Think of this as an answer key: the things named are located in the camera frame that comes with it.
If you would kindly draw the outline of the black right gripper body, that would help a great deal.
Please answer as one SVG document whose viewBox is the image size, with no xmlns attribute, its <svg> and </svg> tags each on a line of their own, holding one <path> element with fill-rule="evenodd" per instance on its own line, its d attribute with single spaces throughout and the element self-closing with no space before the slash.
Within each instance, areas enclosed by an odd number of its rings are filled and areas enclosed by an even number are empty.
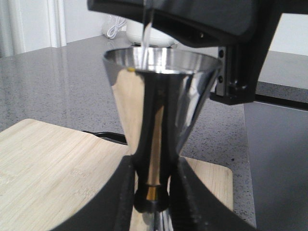
<svg viewBox="0 0 308 231">
<path fill-rule="evenodd" d="M 224 93 L 218 94 L 218 87 L 210 99 L 226 105 L 251 103 L 255 100 L 258 78 L 269 47 L 278 26 L 282 11 L 270 9 L 259 11 L 257 29 L 247 43 L 226 47 L 223 63 L 225 80 Z"/>
</svg>

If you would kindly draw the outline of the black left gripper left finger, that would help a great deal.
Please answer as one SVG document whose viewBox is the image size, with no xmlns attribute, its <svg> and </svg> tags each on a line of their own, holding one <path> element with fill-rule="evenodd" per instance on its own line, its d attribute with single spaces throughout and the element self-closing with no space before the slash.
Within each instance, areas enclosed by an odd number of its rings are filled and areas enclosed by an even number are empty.
<svg viewBox="0 0 308 231">
<path fill-rule="evenodd" d="M 128 231 L 134 201 L 135 170 L 124 156 L 101 190 L 54 231 Z"/>
</svg>

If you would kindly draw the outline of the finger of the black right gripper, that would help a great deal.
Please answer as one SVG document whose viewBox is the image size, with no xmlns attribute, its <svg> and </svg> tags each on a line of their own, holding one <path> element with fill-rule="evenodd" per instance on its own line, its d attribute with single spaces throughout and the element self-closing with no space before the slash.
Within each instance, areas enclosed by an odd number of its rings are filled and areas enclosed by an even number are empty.
<svg viewBox="0 0 308 231">
<path fill-rule="evenodd" d="M 256 0 L 154 0 L 152 27 L 189 47 L 245 43 L 257 24 Z"/>
</svg>

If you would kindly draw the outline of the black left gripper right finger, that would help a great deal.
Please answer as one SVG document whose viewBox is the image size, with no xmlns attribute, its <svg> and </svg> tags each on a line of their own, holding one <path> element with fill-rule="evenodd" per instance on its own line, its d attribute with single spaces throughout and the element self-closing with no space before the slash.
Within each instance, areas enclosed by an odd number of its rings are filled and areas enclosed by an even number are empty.
<svg viewBox="0 0 308 231">
<path fill-rule="evenodd" d="M 179 158 L 171 174 L 170 213 L 175 231 L 255 231 L 227 208 Z"/>
</svg>

